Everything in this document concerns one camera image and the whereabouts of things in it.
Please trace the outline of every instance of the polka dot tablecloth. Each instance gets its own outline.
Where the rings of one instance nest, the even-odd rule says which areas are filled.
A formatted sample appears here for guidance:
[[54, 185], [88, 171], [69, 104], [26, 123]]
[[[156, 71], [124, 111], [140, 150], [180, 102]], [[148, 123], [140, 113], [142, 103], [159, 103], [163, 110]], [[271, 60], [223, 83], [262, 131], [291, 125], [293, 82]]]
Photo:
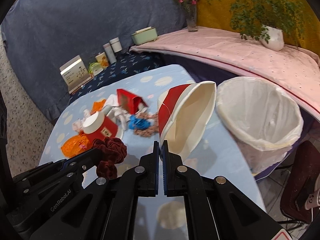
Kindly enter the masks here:
[[[123, 79], [80, 97], [68, 106], [58, 119], [42, 154], [40, 165], [64, 159], [60, 147], [71, 136], [76, 135], [72, 130], [72, 123], [78, 118], [83, 118], [84, 109], [91, 109], [94, 101], [116, 94], [116, 89], [122, 88], [142, 96], [149, 106], [149, 112], [155, 113], [157, 99], [161, 93], [171, 87], [193, 82], [182, 66], [169, 65]], [[123, 163], [117, 165], [118, 176], [137, 166], [141, 156], [152, 152], [155, 140], [159, 141], [158, 134], [150, 138], [142, 138], [134, 135], [132, 130], [125, 131], [123, 142], [127, 145], [128, 155]], [[184, 164], [206, 177], [225, 176], [265, 210], [249, 167], [215, 112], [207, 124], [201, 141]], [[161, 161], [159, 172], [159, 195], [155, 198], [139, 198], [134, 238], [139, 240], [188, 239], [183, 197], [164, 196]], [[88, 186], [96, 177], [95, 167], [93, 167], [84, 173], [83, 186]]]

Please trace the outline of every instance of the glass vase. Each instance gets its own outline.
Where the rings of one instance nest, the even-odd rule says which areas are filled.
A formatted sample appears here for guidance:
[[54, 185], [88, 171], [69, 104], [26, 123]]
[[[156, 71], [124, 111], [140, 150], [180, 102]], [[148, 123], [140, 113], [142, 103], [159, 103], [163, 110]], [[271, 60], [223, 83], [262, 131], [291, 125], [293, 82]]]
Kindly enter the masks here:
[[187, 27], [189, 32], [197, 32], [197, 6], [189, 5], [185, 8]]

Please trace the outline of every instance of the red paper box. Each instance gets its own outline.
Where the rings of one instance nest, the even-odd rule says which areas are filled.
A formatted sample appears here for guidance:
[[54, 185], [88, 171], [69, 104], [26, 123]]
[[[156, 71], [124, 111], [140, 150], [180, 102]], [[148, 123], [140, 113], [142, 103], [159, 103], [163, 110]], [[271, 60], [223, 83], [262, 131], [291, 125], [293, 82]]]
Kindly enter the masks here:
[[135, 114], [138, 112], [138, 105], [142, 103], [144, 107], [148, 105], [143, 101], [142, 97], [139, 97], [127, 90], [117, 89], [119, 105], [126, 110], [129, 114]]

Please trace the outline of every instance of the pink bedsheet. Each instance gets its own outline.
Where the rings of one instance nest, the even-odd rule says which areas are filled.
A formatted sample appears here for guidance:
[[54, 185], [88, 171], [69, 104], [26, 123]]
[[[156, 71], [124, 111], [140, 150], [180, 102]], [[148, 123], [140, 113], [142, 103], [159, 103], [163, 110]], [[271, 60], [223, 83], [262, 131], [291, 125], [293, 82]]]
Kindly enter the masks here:
[[206, 27], [161, 35], [132, 50], [183, 56], [241, 76], [263, 77], [284, 88], [320, 121], [320, 61], [311, 51], [289, 45], [273, 51], [258, 41], [241, 40], [238, 33]]

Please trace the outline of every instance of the dark red chair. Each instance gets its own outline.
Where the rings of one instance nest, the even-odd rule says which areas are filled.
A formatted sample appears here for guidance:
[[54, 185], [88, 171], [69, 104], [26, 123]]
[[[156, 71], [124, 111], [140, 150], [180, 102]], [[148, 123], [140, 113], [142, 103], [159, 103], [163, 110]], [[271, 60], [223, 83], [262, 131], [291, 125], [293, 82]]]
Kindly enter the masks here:
[[[320, 153], [310, 141], [305, 141], [297, 148], [292, 170], [284, 188], [280, 210], [289, 221], [281, 221], [280, 224], [297, 224], [290, 230], [310, 224], [312, 221], [311, 210], [306, 210], [303, 203], [308, 194], [314, 192], [315, 182], [320, 173]], [[313, 218], [319, 212], [319, 208], [313, 208]]]

